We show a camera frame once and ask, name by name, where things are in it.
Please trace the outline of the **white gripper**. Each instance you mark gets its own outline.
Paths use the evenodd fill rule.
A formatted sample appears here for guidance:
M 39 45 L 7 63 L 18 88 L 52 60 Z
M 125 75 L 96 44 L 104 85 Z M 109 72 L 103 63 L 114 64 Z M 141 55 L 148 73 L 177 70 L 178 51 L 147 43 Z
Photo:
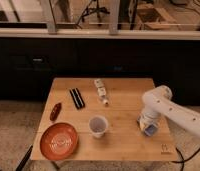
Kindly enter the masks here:
M 149 116 L 147 114 L 141 114 L 138 117 L 137 121 L 142 131 L 146 130 L 150 126 L 153 126 L 155 129 L 158 129 L 159 115 Z

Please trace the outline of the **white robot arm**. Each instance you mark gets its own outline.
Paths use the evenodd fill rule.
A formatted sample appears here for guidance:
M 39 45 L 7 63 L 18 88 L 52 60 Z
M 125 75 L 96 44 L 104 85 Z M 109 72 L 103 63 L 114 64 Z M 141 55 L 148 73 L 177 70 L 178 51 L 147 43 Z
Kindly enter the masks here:
M 172 91 L 165 85 L 143 94 L 144 107 L 137 119 L 140 131 L 147 136 L 152 136 L 158 130 L 159 117 L 164 115 L 200 138 L 200 113 L 172 102 L 171 98 Z

